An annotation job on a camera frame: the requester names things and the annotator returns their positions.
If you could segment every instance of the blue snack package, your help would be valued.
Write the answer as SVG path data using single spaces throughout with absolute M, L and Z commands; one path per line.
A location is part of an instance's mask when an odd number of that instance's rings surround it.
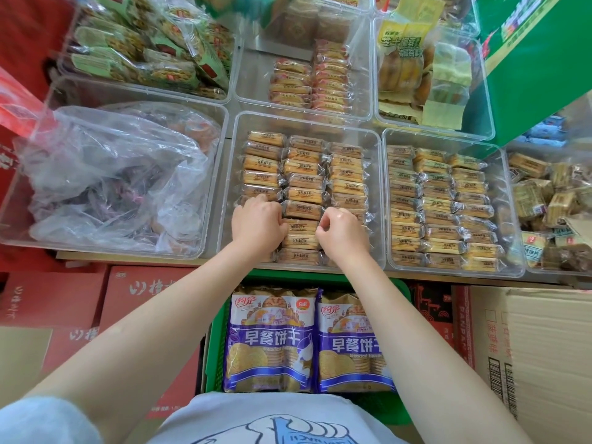
M 311 391 L 319 291 L 242 286 L 234 291 L 224 350 L 227 393 Z
M 323 295 L 317 312 L 318 391 L 396 391 L 358 297 L 353 294 Z

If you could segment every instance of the sleeve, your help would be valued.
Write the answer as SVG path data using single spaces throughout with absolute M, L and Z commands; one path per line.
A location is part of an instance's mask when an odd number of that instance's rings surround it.
M 28 397 L 1 409 L 0 442 L 103 443 L 99 431 L 82 411 L 54 397 Z

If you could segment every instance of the person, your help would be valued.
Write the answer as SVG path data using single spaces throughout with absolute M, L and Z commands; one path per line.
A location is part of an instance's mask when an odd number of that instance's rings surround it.
M 265 195 L 237 207 L 218 255 L 103 331 L 23 399 L 0 410 L 0 442 L 120 443 L 194 353 L 241 280 L 286 236 Z M 530 443 L 507 408 L 391 283 L 344 209 L 316 231 L 372 322 L 418 432 L 431 443 Z M 339 396 L 208 393 L 172 414 L 150 444 L 402 443 Z

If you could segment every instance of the green panel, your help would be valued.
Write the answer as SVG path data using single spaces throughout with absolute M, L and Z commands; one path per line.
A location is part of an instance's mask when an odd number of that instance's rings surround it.
M 390 279 L 391 282 L 403 293 L 405 298 L 411 301 L 409 287 L 399 280 Z M 309 273 L 298 271 L 277 271 L 267 269 L 254 269 L 243 280 L 243 283 L 273 283 L 284 285 L 318 285 L 325 290 L 352 290 L 347 278 L 341 274 Z M 230 312 L 230 298 L 224 307 L 220 309 L 212 322 L 210 332 L 210 344 L 207 349 L 207 363 L 205 366 L 205 392 L 222 391 L 224 371 L 224 345 L 226 341 L 226 324 Z M 394 393 L 367 393 L 346 394 L 356 405 L 372 414 L 380 422 L 386 425 L 406 425 L 411 423 L 399 395 Z
M 523 14 L 538 2 L 534 14 Z M 503 23 L 519 4 L 527 20 L 512 35 L 504 33 L 504 42 Z M 592 88 L 586 73 L 592 65 L 587 27 L 592 0 L 478 0 L 478 10 L 486 66 L 499 59 L 496 51 L 517 42 L 488 76 L 496 130 L 492 142 L 504 146 Z

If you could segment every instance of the forearm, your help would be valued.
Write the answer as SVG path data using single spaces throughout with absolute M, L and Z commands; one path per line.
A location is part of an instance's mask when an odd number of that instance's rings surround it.
M 413 423 L 426 444 L 529 443 L 526 433 L 370 256 L 342 270 L 358 294 Z
M 119 442 L 175 379 L 212 319 L 253 268 L 234 244 L 102 332 L 34 388 L 76 404 Z

